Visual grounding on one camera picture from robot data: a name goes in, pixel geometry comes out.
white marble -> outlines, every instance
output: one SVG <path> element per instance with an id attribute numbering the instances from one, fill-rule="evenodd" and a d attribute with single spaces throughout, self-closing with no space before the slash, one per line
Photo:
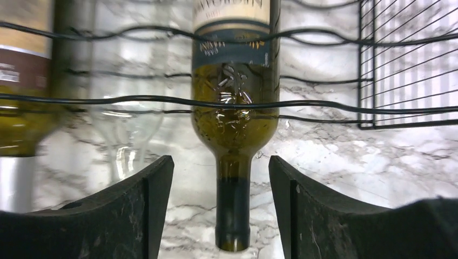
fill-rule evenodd
<path id="1" fill-rule="evenodd" d="M 103 2 L 110 5 L 122 1 Z M 326 5 L 338 0 L 310 3 Z M 184 0 L 175 1 L 170 24 L 190 30 L 188 7 Z M 116 10 L 135 12 L 134 8 L 125 6 Z M 358 7 L 318 11 L 284 0 L 281 22 L 282 29 L 313 26 L 356 38 Z M 301 38 L 335 40 L 321 35 Z M 188 39 L 169 41 L 167 72 L 189 71 L 190 57 Z M 281 73 L 310 80 L 354 79 L 358 75 L 358 48 L 354 45 L 318 48 L 282 40 Z M 449 90 L 458 88 L 457 79 L 456 72 L 449 75 Z M 319 99 L 357 105 L 356 84 L 307 85 L 283 80 L 281 87 L 281 100 Z M 80 90 L 80 96 L 84 96 L 84 86 Z M 166 94 L 189 98 L 189 79 L 171 79 Z M 450 98 L 447 105 L 456 105 L 457 100 Z M 177 107 L 183 108 L 166 104 L 166 109 Z M 319 119 L 356 117 L 353 113 L 321 107 L 292 107 L 281 112 Z M 281 156 L 304 174 L 343 194 L 379 206 L 393 208 L 438 195 L 457 197 L 457 130 L 457 126 L 443 126 L 361 131 L 354 125 L 281 120 L 275 136 L 253 160 L 251 247 L 241 254 L 230 255 L 214 246 L 214 157 L 197 138 L 188 115 L 166 115 L 149 143 L 146 156 L 153 161 L 169 154 L 175 162 L 159 258 L 284 258 L 268 178 L 271 155 Z M 84 116 L 75 116 L 43 141 L 35 208 L 61 206 L 105 188 L 110 178 L 106 150 L 103 138 Z"/>

